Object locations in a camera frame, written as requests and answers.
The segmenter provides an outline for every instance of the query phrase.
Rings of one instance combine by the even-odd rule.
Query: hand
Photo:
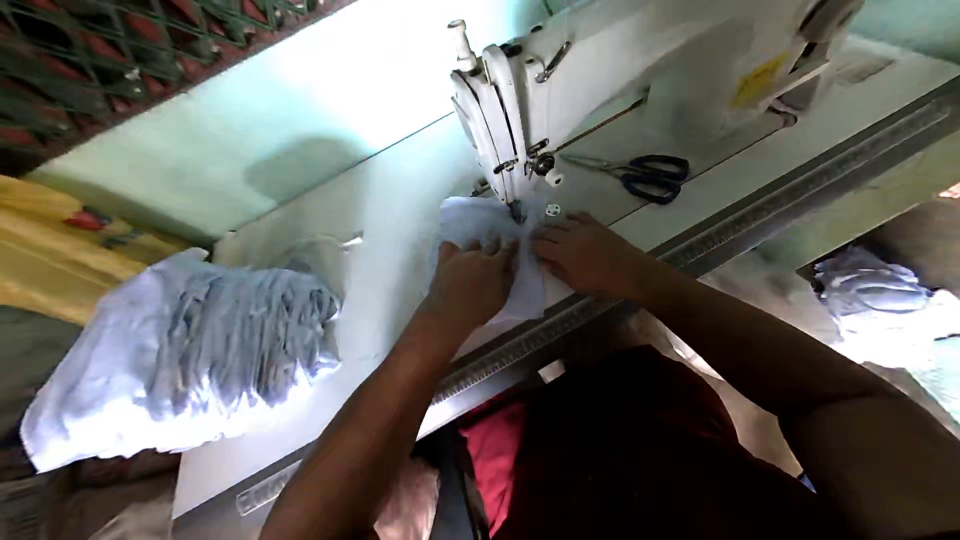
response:
[[[544,270],[580,294],[626,298],[636,288],[647,255],[588,213],[576,213],[534,234]]]
[[[463,250],[444,242],[421,308],[437,315],[442,330],[466,339],[507,303],[514,284],[516,249],[516,242],[501,247],[498,239],[483,249],[477,241]]]

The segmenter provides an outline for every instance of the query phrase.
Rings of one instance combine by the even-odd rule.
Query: folded cloth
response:
[[[323,324],[340,301],[320,276],[205,255],[173,255],[100,300],[20,425],[38,471],[239,435],[339,367]]]
[[[497,313],[492,323],[507,320],[537,319],[543,316],[546,292],[543,272],[534,255],[531,234],[543,221],[543,202],[525,201],[523,223],[517,223],[510,209],[496,199],[480,197],[449,197],[440,204],[440,238],[463,248],[471,240],[486,245],[499,238],[501,245],[519,240],[516,253],[517,269],[514,286],[507,304]]]

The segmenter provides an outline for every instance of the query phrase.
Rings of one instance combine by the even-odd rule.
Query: scissors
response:
[[[681,182],[690,174],[690,163],[673,156],[650,155],[620,163],[611,163],[597,158],[566,156],[561,158],[576,165],[612,175],[619,179],[631,195],[666,205],[680,195]],[[663,193],[641,189],[642,185],[656,187]]]

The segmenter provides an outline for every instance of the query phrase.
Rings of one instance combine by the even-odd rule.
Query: cloth scrap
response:
[[[491,323],[507,320],[538,319],[543,316],[546,291],[543,272],[534,255],[531,234],[543,221],[543,201],[525,201],[526,219],[517,223],[510,209],[496,199],[480,197],[449,197],[440,204],[440,238],[463,248],[471,240],[486,245],[496,238],[502,244],[519,240],[517,270],[514,286],[510,289],[507,304],[497,313]]]

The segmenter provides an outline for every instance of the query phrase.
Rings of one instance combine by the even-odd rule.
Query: green metal grille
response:
[[[352,1],[0,0],[0,174],[21,174]]]

